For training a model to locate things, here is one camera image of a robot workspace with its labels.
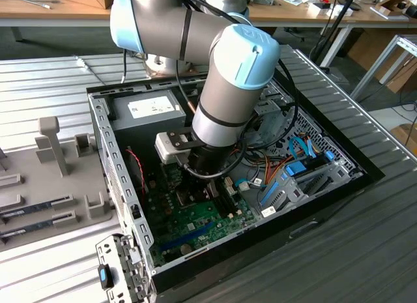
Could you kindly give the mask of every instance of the sticker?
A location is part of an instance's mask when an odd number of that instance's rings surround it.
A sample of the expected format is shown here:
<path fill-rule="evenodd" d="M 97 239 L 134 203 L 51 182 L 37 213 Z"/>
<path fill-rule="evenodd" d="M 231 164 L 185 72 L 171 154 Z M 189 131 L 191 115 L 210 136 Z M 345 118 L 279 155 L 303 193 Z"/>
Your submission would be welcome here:
<path fill-rule="evenodd" d="M 195 229 L 195 225 L 193 223 L 189 223 L 187 225 L 187 228 L 188 228 L 189 231 L 193 231 Z"/>
<path fill-rule="evenodd" d="M 1 215 L 1 217 L 11 217 L 11 216 L 20 215 L 20 214 L 25 214 L 25 211 L 24 210 L 18 210 L 17 212 Z"/>
<path fill-rule="evenodd" d="M 265 210 L 262 211 L 263 217 L 268 217 L 268 216 L 270 216 L 270 215 L 272 215 L 274 213 L 275 213 L 274 207 L 269 207 L 269 208 L 267 208 L 267 209 L 265 209 Z"/>
<path fill-rule="evenodd" d="M 253 183 L 254 183 L 254 184 L 256 184 L 257 186 L 260 186 L 260 185 L 262 184 L 262 179 L 256 178 L 256 179 L 253 181 Z"/>
<path fill-rule="evenodd" d="M 7 237 L 11 237 L 11 236 L 16 236 L 16 235 L 20 235 L 21 233 L 25 233 L 26 230 L 22 229 L 22 230 L 17 230 L 17 231 L 13 231 L 12 233 L 5 233 L 4 235 L 1 235 L 1 238 L 7 238 Z"/>
<path fill-rule="evenodd" d="M 174 111 L 167 96 L 129 102 L 128 107 L 134 119 Z"/>

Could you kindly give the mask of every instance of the floor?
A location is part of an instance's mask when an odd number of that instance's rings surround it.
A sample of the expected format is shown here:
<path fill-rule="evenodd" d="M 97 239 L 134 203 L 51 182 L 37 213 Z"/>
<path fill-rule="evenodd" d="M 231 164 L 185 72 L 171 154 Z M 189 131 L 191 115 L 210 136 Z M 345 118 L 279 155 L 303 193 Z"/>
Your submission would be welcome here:
<path fill-rule="evenodd" d="M 111 39 L 110 30 L 107 27 L 22 27 L 24 42 L 15 42 L 11 30 L 8 27 L 0 27 L 0 60 L 28 59 L 42 57 L 65 57 L 70 55 L 94 55 L 106 53 L 118 53 L 121 50 L 116 47 Z M 288 33 L 278 29 L 274 35 L 281 44 L 289 44 L 294 49 L 300 49 L 308 54 L 317 42 L 319 29 L 302 28 L 297 33 Z M 366 71 L 348 57 L 336 57 L 332 63 L 349 84 L 341 84 L 348 93 L 351 92 L 360 81 Z M 377 80 L 372 80 L 362 96 L 375 92 L 381 85 Z M 417 91 L 413 94 L 404 94 L 404 99 L 409 101 L 417 99 Z M 363 106 L 369 110 L 378 110 L 397 106 L 398 95 L 386 87 L 380 89 L 377 94 L 367 99 Z"/>

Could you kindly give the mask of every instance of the blue pcie slot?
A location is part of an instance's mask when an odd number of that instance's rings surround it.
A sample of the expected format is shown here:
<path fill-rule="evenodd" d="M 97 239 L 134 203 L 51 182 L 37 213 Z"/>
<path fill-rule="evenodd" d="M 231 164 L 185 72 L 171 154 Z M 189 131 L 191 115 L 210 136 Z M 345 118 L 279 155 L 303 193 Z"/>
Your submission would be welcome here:
<path fill-rule="evenodd" d="M 161 251 L 166 251 L 168 249 L 174 248 L 175 246 L 179 246 L 180 244 L 184 244 L 185 242 L 197 238 L 198 236 L 204 235 L 211 227 L 214 226 L 214 222 L 210 222 L 204 227 L 193 231 L 192 233 L 188 233 L 187 235 L 181 236 L 175 240 L 169 241 L 163 245 L 161 245 Z"/>

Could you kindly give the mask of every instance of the motherboard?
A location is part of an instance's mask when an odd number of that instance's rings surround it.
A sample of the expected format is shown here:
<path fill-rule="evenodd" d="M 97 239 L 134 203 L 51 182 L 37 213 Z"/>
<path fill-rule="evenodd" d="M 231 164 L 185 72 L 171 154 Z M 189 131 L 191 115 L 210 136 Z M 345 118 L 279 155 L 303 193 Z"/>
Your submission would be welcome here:
<path fill-rule="evenodd" d="M 151 173 L 147 186 L 144 205 L 155 241 L 151 255 L 156 267 L 259 220 L 227 177 L 205 184 L 190 180 L 171 164 Z"/>

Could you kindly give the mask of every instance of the light blue joint cap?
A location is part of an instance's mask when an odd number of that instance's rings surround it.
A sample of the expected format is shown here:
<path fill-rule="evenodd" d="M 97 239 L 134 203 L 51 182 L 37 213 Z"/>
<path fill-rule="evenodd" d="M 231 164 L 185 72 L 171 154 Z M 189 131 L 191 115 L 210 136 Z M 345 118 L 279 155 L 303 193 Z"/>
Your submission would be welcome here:
<path fill-rule="evenodd" d="M 232 18 L 234 18 L 241 24 L 253 26 L 252 23 L 248 20 L 248 17 L 246 15 L 242 15 L 241 13 L 236 13 L 236 12 L 229 12 L 228 15 L 230 15 Z"/>
<path fill-rule="evenodd" d="M 136 27 L 132 0 L 114 0 L 110 12 L 110 31 L 116 46 L 144 53 Z"/>
<path fill-rule="evenodd" d="M 266 32 L 249 25 L 227 26 L 213 51 L 219 73 L 232 85 L 255 90 L 274 75 L 280 45 Z"/>

